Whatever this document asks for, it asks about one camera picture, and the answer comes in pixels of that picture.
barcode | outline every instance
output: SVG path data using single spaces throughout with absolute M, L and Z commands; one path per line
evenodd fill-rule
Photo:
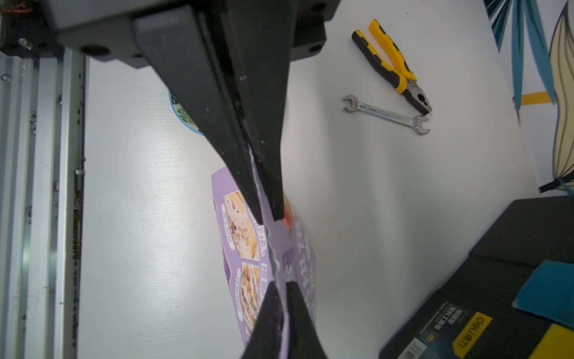
M 426 350 L 426 345 L 417 338 L 413 338 L 409 346 L 399 355 L 397 359 L 418 359 Z

deli logo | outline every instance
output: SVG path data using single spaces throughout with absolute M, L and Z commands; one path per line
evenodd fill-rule
M 468 354 L 490 322 L 492 322 L 492 318 L 488 315 L 476 312 L 452 343 L 452 348 L 457 357 L 462 359 Z

yellow pliers handle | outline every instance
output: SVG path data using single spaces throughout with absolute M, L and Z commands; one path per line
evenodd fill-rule
M 359 50 L 367 58 L 373 69 L 377 71 L 385 80 L 387 80 L 398 93 L 402 94 L 406 90 L 407 80 L 406 77 L 395 71 L 386 61 L 384 61 L 377 50 L 365 38 L 360 30 L 357 30 L 351 36 Z
M 389 58 L 393 62 L 395 72 L 403 75 L 409 80 L 416 81 L 417 77 L 410 71 L 409 66 L 406 64 L 405 58 L 398 49 L 398 46 L 394 41 L 387 35 L 387 33 L 380 26 L 379 22 L 374 19 L 369 25 L 369 31 L 375 37 L 379 45 L 385 50 Z
M 377 20 L 373 20 L 371 25 L 369 25 L 369 31 L 383 50 L 389 55 L 389 58 L 393 62 L 394 68 L 392 68 L 386 61 L 384 61 L 373 45 L 367 40 L 360 30 L 353 33 L 351 38 L 361 50 L 363 55 L 367 58 L 371 66 L 377 71 L 383 78 L 385 78 L 398 93 L 402 94 L 406 90 L 408 80 L 416 81 L 416 76 L 409 70 L 406 64 L 405 58 L 402 56 L 401 51 L 392 41 L 392 39 L 385 33 L 383 28 L 379 25 Z

black toolbox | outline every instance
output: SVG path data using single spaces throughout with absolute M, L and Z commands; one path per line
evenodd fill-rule
M 552 322 L 512 302 L 544 260 L 574 263 L 573 197 L 514 201 L 379 359 L 529 358 Z

red wire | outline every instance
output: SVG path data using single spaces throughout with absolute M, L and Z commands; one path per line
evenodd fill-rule
M 11 14 L 29 14 L 34 10 L 33 9 L 26 9 L 26 4 L 24 4 L 24 1 L 22 1 L 18 5 L 8 7 L 7 9 L 2 9 L 2 11 L 5 13 L 11 13 Z
M 32 10 L 32 9 L 25 9 L 25 10 L 24 9 L 22 9 L 22 10 L 20 10 L 20 9 L 2 9 L 2 11 L 5 13 L 9 13 L 9 14 L 29 14 L 34 10 Z

